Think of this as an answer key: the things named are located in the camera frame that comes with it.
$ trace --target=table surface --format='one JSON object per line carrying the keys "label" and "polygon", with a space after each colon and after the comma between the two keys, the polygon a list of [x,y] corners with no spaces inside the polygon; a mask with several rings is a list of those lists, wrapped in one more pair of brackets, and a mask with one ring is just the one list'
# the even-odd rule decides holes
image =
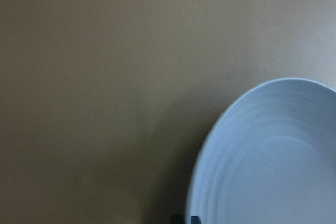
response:
{"label": "table surface", "polygon": [[336,88],[336,0],[0,0],[0,222],[168,223],[253,86]]}

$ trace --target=plate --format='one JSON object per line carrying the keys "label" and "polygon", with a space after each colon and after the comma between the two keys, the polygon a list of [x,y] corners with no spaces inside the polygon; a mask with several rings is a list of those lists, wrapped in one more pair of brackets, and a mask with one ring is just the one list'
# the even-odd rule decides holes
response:
{"label": "plate", "polygon": [[307,79],[263,83],[218,119],[197,158],[185,219],[336,223],[336,92]]}

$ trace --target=brown surface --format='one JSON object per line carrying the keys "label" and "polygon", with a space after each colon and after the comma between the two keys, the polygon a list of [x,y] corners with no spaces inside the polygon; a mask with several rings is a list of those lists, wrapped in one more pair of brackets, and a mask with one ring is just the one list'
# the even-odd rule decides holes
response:
{"label": "brown surface", "polygon": [[0,223],[168,223],[263,81],[336,88],[336,0],[0,0]]}

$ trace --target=black object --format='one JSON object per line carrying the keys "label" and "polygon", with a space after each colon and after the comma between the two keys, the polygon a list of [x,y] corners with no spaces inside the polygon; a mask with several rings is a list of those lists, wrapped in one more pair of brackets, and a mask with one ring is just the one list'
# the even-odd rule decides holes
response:
{"label": "black object", "polygon": [[[171,215],[170,224],[185,224],[183,215]],[[202,224],[199,216],[191,216],[190,224]]]}

